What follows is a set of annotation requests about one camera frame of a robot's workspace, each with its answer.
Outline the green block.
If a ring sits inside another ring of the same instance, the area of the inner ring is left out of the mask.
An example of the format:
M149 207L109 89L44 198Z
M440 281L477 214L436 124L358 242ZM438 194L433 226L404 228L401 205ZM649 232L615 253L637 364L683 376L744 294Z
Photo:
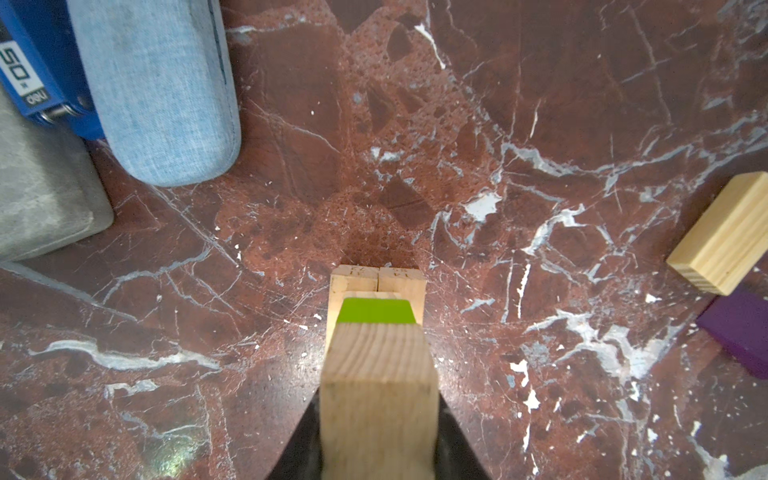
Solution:
M343 301L337 322L355 324L416 324L416 319L407 300L350 297Z

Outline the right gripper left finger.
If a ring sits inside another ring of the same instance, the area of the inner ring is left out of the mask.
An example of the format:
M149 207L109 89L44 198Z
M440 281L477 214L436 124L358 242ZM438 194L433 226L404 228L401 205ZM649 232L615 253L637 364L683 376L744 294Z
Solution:
M322 464L320 395L316 390L266 479L320 480Z

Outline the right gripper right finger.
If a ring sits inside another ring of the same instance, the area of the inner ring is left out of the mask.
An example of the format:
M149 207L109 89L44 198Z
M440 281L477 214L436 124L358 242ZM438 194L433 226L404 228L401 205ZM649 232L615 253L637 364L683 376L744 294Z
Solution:
M434 456L437 480L490 480L443 396Z

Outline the wood block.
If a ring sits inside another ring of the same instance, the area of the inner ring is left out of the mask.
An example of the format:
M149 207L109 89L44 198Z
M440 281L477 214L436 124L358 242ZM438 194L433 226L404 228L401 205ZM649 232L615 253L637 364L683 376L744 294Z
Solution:
M412 308L416 323L423 325L427 280L419 269L381 267L378 291L398 294Z
M698 289L727 296L767 252L767 173L734 176L666 263Z
M402 300L403 297L396 292L380 291L347 291L344 292L343 299L362 298L362 299L382 299L382 300Z
M322 478L434 478L438 407L421 326L338 324L319 389Z
M377 267L339 265L330 276L326 320L325 350L328 350L333 331L347 292L373 292L378 290Z

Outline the purple block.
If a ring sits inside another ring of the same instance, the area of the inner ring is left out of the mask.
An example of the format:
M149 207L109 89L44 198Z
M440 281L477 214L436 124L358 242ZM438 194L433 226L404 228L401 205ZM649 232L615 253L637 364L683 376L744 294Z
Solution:
M751 375L767 379L767 300L737 289L717 297L697 318L709 333Z

